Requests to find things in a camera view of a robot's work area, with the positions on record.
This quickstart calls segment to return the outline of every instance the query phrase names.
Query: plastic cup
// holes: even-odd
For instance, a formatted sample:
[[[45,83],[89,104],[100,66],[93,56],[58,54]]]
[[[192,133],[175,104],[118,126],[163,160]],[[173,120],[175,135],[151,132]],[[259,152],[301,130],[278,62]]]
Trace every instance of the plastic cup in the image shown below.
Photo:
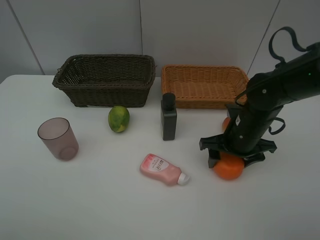
[[[56,159],[68,161],[78,152],[77,139],[65,118],[55,117],[45,121],[38,129],[38,136]]]

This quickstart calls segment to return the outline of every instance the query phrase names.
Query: lime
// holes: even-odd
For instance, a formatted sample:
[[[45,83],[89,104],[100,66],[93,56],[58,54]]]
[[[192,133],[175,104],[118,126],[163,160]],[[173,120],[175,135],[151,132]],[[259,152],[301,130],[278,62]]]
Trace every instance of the lime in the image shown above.
[[[112,131],[120,133],[127,129],[130,113],[124,106],[114,106],[108,115],[108,123]]]

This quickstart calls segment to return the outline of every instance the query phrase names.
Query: dark brown wicker basket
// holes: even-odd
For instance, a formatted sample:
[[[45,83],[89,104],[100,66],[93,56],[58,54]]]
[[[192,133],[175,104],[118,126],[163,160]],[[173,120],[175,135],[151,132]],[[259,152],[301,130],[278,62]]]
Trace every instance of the dark brown wicker basket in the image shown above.
[[[139,108],[155,80],[155,61],[148,55],[75,55],[53,79],[76,107]]]

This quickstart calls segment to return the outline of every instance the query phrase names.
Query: basket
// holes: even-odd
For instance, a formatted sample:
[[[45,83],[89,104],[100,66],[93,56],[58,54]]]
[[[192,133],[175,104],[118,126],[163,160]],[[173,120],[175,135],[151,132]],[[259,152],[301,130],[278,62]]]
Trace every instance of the basket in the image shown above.
[[[147,55],[107,54],[69,57],[53,79],[76,107],[139,108],[155,80],[155,61]]]
[[[236,66],[165,65],[162,94],[173,93],[181,109],[225,109],[246,89],[249,79]],[[246,96],[238,102],[245,103]]]

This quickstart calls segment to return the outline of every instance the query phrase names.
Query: light brown wicker basket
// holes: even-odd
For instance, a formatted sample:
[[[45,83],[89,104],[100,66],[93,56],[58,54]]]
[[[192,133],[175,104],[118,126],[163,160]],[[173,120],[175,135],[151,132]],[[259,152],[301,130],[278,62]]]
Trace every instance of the light brown wicker basket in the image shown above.
[[[162,94],[173,93],[180,109],[225,109],[244,91],[249,79],[236,66],[165,65]],[[244,104],[246,96],[238,102]]]

